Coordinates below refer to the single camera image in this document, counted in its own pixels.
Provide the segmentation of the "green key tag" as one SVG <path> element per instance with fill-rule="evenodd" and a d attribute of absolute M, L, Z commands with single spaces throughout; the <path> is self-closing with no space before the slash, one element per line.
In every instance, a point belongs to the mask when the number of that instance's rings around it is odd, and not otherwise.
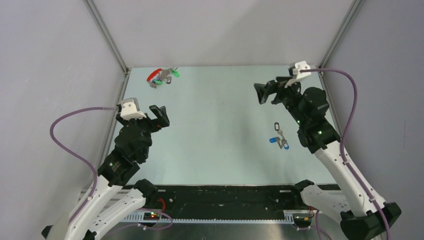
<path fill-rule="evenodd" d="M 175 77 L 179 77 L 180 76 L 180 74 L 179 74 L 179 72 L 177 71 L 177 67 L 175 67 L 175 68 L 171 68 L 171 71 L 172 71 L 172 74 L 175 76 Z"/>

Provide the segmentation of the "red-handled key organizer with rings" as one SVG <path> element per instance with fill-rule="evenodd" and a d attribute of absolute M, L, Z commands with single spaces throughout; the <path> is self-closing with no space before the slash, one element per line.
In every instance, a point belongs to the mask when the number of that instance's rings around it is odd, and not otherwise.
<path fill-rule="evenodd" d="M 146 79 L 149 86 L 151 88 L 154 88 L 154 89 L 156 89 L 158 86 L 161 86 L 161 85 L 154 84 L 153 80 L 161 80 L 162 85 L 163 84 L 167 84 L 167 85 L 171 84 L 173 77 L 175 77 L 172 74 L 171 68 L 175 68 L 175 67 L 158 68 L 158 69 L 154 70 Z"/>

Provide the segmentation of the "removed keys with tags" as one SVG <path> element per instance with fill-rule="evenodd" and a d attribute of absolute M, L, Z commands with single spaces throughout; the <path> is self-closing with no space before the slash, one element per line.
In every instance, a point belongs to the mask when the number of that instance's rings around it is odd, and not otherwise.
<path fill-rule="evenodd" d="M 269 139 L 271 144 L 278 144 L 280 149 L 288 150 L 290 148 L 288 141 L 286 140 L 283 131 L 280 128 L 280 124 L 278 122 L 274 123 L 274 130 L 277 133 L 277 136 Z"/>

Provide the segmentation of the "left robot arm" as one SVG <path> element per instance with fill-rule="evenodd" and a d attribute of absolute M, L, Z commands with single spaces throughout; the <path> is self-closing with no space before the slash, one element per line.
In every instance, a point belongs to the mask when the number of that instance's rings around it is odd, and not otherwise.
<path fill-rule="evenodd" d="M 93 181 L 88 192 L 70 213 L 43 229 L 46 240 L 100 240 L 130 213 L 143 206 L 156 206 L 157 187 L 141 179 L 123 198 L 105 208 L 148 159 L 152 134 L 170 125 L 165 106 L 151 105 L 149 109 L 156 116 L 154 119 L 134 103 L 117 105 L 115 119 L 122 128 L 114 139 L 114 149 L 97 170 L 89 166 Z"/>

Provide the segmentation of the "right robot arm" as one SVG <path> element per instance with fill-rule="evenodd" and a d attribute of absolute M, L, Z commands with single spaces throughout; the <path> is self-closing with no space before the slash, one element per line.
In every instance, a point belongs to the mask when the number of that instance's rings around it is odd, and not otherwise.
<path fill-rule="evenodd" d="M 381 240 L 402 211 L 395 202 L 387 202 L 365 179 L 341 145 L 341 137 L 326 119 L 329 109 L 326 92 L 301 84 L 287 86 L 288 77 L 278 76 L 265 84 L 255 83 L 258 102 L 264 104 L 274 95 L 272 104 L 282 104 L 298 124 L 300 144 L 307 148 L 329 171 L 342 191 L 337 197 L 320 189 L 310 180 L 292 187 L 291 204 L 306 206 L 327 215 L 340 225 L 349 240 Z"/>

